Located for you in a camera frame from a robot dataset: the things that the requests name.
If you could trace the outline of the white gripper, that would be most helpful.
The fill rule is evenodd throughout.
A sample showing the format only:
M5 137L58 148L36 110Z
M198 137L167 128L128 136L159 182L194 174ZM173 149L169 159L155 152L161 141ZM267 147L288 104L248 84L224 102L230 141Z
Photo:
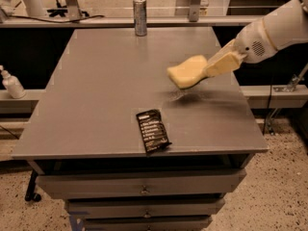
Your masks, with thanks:
M207 78L219 76L240 68L242 62L257 64L277 53L263 19L245 26L208 61L204 73Z

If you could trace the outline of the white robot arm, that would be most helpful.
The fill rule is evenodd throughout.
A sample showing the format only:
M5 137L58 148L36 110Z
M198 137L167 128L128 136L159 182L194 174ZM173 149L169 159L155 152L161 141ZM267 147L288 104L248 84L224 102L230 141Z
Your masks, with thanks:
M243 29L203 68L205 78L257 64L291 45L308 41L308 0L291 0Z

